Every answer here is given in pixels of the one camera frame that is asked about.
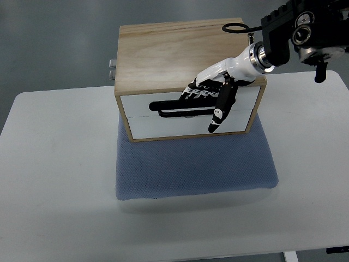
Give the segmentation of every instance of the black cable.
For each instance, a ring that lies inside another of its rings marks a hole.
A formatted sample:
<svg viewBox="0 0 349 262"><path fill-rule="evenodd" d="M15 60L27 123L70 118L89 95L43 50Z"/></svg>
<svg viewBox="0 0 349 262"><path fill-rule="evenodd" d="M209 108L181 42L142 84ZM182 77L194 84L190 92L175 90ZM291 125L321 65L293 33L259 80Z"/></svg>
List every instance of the black cable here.
<svg viewBox="0 0 349 262"><path fill-rule="evenodd" d="M239 26L239 27L243 27L244 29L235 30L235 29L228 29L227 28L227 27L231 27L231 26ZM256 32L256 31L262 30L262 27L258 26L258 27L250 28L247 25L245 25L244 23L227 23L227 24L222 26L222 30L224 32L232 33L232 34L245 34L245 33L251 33L251 32Z"/></svg>

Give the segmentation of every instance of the white drawer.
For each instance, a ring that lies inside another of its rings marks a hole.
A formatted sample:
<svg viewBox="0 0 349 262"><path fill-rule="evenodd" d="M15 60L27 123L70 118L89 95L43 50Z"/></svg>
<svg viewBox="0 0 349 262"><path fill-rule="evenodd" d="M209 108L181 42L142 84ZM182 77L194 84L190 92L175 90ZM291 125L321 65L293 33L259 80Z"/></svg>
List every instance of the white drawer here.
<svg viewBox="0 0 349 262"><path fill-rule="evenodd" d="M236 94L235 110L252 110L255 106L260 86L240 87ZM121 101L127 118L141 116L159 116L157 111L151 111L149 104L154 101L177 100L181 92L137 94L121 96Z"/></svg>
<svg viewBox="0 0 349 262"><path fill-rule="evenodd" d="M231 111L215 133L245 131L251 110ZM163 118L159 115L128 118L133 139L209 134L212 116Z"/></svg>

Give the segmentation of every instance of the wooden box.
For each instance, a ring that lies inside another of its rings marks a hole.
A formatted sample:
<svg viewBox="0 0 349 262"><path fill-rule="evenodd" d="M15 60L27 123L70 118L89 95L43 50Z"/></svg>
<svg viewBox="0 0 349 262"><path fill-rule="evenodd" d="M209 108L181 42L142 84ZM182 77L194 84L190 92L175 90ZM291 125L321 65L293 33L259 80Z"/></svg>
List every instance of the wooden box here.
<svg viewBox="0 0 349 262"><path fill-rule="evenodd" d="M241 19L217 19L121 26L115 97L130 141L247 133L264 89L260 78L240 87L228 118L213 133L212 115L192 118L160 117L151 111L155 101L176 100L196 75L246 46L246 34L229 34L221 27Z"/></svg>

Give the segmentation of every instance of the concrete floor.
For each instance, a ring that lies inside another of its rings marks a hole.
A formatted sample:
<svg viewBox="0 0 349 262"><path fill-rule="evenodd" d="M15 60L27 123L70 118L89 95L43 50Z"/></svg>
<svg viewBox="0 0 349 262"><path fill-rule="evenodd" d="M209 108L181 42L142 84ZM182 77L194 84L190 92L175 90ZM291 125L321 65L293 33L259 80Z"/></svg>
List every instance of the concrete floor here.
<svg viewBox="0 0 349 262"><path fill-rule="evenodd" d="M22 92L113 85L108 61L116 57L121 25L242 17L251 26L286 0L105 0L0 2L0 132ZM261 34L255 35L262 40ZM349 86L348 57L328 66ZM274 73L311 71L292 53ZM349 261L324 249L298 252L299 261ZM282 254L205 260L284 261Z"/></svg>

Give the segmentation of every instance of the blue cushion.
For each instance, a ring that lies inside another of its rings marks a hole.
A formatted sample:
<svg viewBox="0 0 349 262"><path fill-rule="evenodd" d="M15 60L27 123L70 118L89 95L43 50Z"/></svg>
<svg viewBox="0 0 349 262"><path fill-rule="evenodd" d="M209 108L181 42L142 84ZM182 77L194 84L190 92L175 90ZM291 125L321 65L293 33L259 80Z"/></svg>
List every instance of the blue cushion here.
<svg viewBox="0 0 349 262"><path fill-rule="evenodd" d="M273 188L278 181L258 116L248 134L133 143L119 122L119 200Z"/></svg>

